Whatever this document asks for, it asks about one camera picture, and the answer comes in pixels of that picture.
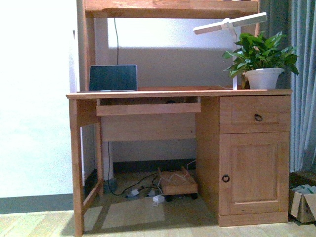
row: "desk leg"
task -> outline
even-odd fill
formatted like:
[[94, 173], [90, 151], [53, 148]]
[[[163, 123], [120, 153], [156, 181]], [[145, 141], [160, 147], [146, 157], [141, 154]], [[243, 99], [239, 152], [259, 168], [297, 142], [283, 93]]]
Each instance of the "desk leg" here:
[[[97, 149], [97, 174], [98, 181], [104, 182], [104, 171], [103, 171], [103, 157], [102, 157], [102, 133], [101, 133], [101, 118], [99, 118], [99, 122], [95, 125], [95, 141], [96, 141], [96, 149]], [[103, 184], [99, 191], [99, 196], [103, 196]]]
[[80, 125], [78, 121], [78, 102], [69, 100], [71, 151], [73, 164], [75, 236], [81, 237], [84, 232], [83, 186]]

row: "green leaves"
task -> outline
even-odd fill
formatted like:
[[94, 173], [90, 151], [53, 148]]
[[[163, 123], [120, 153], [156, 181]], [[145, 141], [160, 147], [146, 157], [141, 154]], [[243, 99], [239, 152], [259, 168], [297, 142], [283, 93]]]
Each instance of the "green leaves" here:
[[282, 39], [286, 37], [282, 32], [266, 39], [261, 33], [258, 37], [249, 33], [242, 33], [236, 45], [240, 48], [234, 52], [225, 51], [225, 59], [236, 57], [234, 63], [226, 71], [230, 71], [231, 77], [243, 72], [259, 68], [286, 68], [298, 75], [295, 66], [297, 55], [294, 54], [296, 48], [290, 46], [279, 50]]

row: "white desk lamp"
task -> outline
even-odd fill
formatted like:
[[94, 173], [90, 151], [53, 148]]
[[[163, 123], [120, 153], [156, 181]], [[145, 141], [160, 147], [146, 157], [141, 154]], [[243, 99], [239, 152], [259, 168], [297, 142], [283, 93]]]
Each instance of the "white desk lamp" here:
[[[235, 31], [235, 27], [241, 27], [241, 26], [248, 26], [252, 24], [257, 24], [261, 22], [265, 22], [267, 20], [267, 14], [265, 12], [250, 15], [250, 16], [244, 16], [236, 19], [230, 19], [225, 18], [221, 22], [205, 25], [205, 26], [199, 26], [194, 27], [193, 31], [195, 34], [204, 34], [208, 32], [213, 31], [220, 31], [220, 30], [229, 30], [233, 36], [234, 42], [237, 41], [237, 33]], [[237, 90], [237, 76], [233, 78], [233, 90]]]

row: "potted plant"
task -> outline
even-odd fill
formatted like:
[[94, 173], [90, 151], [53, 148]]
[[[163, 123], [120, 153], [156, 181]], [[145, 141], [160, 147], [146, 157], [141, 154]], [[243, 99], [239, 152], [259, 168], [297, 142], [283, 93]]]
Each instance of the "potted plant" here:
[[258, 37], [241, 33], [239, 41], [235, 43], [240, 48], [234, 52], [225, 51], [223, 54], [226, 59], [236, 57], [234, 63], [225, 70], [229, 71], [232, 78], [244, 74], [251, 89], [275, 89], [277, 78], [284, 69], [289, 68], [298, 75], [295, 48], [290, 46], [278, 49], [284, 37], [286, 35], [282, 32], [269, 39], [266, 39], [263, 33]]

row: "caster wheel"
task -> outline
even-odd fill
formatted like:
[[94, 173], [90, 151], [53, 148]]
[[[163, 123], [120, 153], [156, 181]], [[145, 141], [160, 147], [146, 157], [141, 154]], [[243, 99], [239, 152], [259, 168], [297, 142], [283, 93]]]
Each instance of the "caster wheel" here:
[[192, 198], [193, 200], [197, 199], [197, 198], [198, 198], [198, 194], [191, 194], [191, 198]]
[[166, 195], [166, 196], [164, 196], [164, 199], [166, 201], [172, 201], [172, 196], [171, 195]]

